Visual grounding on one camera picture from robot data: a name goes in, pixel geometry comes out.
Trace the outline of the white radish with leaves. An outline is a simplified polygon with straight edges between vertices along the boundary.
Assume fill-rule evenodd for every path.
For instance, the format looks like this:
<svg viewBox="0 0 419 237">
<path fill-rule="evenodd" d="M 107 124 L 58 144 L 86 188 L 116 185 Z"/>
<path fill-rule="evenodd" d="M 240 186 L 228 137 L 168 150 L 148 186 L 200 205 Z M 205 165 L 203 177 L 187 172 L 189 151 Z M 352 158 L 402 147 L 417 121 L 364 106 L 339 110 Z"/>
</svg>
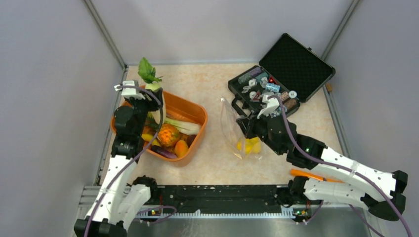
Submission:
<svg viewBox="0 0 419 237">
<path fill-rule="evenodd" d="M 161 88 L 162 77 L 156 76 L 156 68 L 145 57 L 139 62 L 138 75 L 145 82 L 145 89 L 157 91 Z"/>
</svg>

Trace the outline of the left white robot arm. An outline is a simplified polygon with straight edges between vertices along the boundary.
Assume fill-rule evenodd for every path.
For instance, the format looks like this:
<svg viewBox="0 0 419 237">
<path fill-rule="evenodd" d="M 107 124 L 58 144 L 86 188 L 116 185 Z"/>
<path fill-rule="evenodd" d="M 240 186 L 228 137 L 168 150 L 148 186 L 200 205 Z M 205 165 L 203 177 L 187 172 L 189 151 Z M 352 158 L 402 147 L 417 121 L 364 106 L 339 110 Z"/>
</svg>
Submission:
<svg viewBox="0 0 419 237">
<path fill-rule="evenodd" d="M 127 181 L 146 151 L 141 137 L 148 113 L 164 114 L 164 93 L 132 86 L 128 105 L 119 106 L 113 114 L 116 132 L 108 171 L 95 201 L 84 218 L 77 219 L 74 232 L 78 237 L 125 237 L 141 207 L 158 199 L 158 190 L 150 185 L 133 184 L 125 192 Z"/>
</svg>

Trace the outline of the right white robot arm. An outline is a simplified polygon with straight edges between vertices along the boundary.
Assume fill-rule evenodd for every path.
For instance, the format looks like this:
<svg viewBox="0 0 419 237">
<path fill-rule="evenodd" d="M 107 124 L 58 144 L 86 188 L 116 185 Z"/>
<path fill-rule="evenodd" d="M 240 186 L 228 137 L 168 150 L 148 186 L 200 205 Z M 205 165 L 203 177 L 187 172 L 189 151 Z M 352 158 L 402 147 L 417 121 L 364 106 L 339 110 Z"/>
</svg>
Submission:
<svg viewBox="0 0 419 237">
<path fill-rule="evenodd" d="M 259 138 L 277 155 L 286 154 L 287 162 L 322 177 L 328 182 L 305 176 L 289 181 L 290 198 L 295 203 L 324 200 L 360 207 L 372 215 L 398 221 L 405 210 L 407 173 L 392 173 L 370 168 L 339 154 L 325 143 L 298 134 L 296 125 L 283 117 L 240 117 L 236 123 L 246 138 Z"/>
</svg>

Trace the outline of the yellow bell pepper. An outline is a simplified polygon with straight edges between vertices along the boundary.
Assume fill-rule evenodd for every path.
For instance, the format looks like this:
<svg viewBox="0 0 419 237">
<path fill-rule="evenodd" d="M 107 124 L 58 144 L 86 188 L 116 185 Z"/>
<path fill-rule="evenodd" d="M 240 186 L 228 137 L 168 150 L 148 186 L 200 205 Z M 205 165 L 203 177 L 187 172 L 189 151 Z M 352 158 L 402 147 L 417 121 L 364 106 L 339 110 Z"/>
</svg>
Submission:
<svg viewBox="0 0 419 237">
<path fill-rule="evenodd" d="M 261 151 L 261 142 L 258 137 L 245 139 L 245 154 L 259 154 Z"/>
</svg>

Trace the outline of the clear zip top bag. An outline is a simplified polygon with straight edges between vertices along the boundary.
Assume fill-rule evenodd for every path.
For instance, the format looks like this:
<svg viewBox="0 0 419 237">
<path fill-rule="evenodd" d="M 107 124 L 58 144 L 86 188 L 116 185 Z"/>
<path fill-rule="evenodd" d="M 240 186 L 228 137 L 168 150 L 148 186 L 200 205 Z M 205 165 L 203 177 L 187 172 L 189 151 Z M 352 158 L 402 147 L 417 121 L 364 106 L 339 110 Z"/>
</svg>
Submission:
<svg viewBox="0 0 419 237">
<path fill-rule="evenodd" d="M 261 143 L 261 151 L 259 154 L 248 154 L 241 153 L 237 150 L 237 142 L 240 138 L 245 139 L 239 126 L 236 123 L 236 119 L 240 118 L 239 114 L 233 109 L 231 103 L 225 98 L 220 98 L 222 108 L 220 114 L 220 126 L 223 134 L 225 144 L 229 151 L 240 159 L 261 159 L 263 157 L 263 149 Z"/>
</svg>

